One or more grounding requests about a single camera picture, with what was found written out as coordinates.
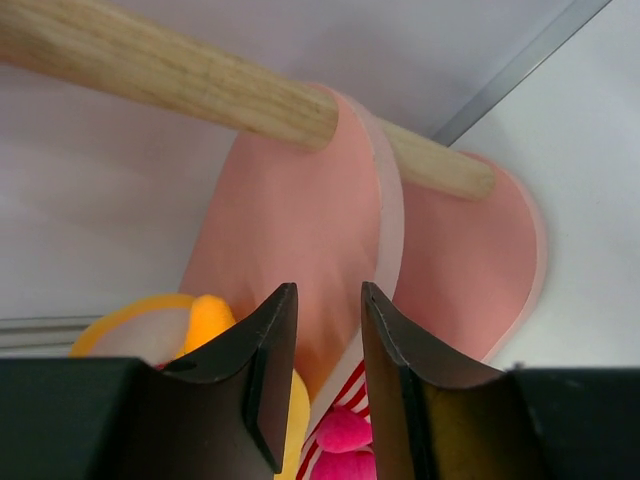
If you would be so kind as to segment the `yellow frog plush polka dress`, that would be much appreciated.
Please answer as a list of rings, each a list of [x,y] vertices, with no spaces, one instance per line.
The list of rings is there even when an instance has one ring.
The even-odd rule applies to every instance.
[[[143,298],[87,327],[69,356],[139,357],[161,369],[236,324],[220,297],[170,293]]]

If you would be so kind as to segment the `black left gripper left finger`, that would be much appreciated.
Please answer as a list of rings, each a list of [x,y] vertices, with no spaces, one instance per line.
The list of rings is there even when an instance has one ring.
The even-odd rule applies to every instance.
[[[298,290],[156,369],[134,358],[1,363],[5,479],[270,479],[280,472]]]

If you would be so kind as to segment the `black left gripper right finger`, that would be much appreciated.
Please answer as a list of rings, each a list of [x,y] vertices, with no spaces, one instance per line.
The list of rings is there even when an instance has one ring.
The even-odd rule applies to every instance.
[[[635,368],[500,371],[405,317],[374,283],[361,333],[382,479],[635,479]]]

